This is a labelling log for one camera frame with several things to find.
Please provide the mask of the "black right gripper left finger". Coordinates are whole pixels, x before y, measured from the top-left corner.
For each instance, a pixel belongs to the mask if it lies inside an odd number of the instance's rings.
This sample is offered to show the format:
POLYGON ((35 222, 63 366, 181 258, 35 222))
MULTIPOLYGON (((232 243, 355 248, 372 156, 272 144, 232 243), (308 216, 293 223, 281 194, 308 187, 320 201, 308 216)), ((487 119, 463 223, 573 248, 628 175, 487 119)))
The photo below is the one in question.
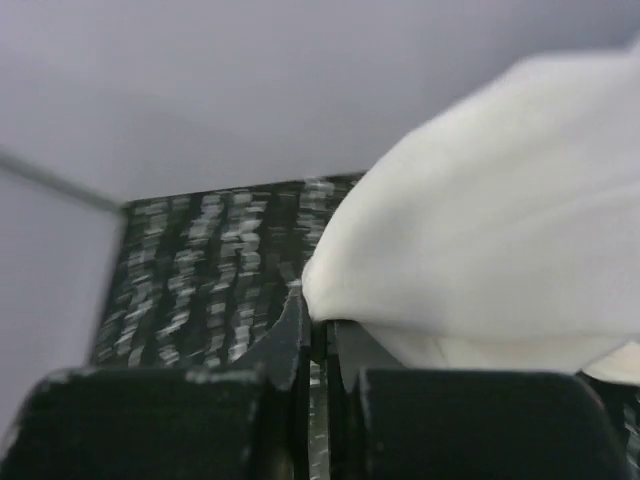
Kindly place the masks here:
POLYGON ((1 445, 5 479, 305 479, 310 321, 303 297, 226 367, 54 371, 1 445))

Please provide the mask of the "white printed t-shirt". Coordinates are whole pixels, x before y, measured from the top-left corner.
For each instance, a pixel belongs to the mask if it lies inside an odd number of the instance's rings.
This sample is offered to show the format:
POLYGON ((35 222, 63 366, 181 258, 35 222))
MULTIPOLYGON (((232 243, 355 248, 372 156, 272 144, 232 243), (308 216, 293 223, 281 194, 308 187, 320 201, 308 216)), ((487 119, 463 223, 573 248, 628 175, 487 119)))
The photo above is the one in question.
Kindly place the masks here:
POLYGON ((639 47, 525 58, 392 147, 302 274, 416 368, 639 380, 639 47))

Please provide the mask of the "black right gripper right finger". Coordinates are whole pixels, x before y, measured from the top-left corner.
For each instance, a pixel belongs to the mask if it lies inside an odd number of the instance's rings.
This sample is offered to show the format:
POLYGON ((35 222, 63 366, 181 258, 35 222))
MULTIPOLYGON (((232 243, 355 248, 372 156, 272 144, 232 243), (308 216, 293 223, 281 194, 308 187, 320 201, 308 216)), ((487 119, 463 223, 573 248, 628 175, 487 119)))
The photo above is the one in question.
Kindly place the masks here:
POLYGON ((334 479, 624 479, 601 398, 549 372, 402 367, 360 325, 326 329, 334 479))

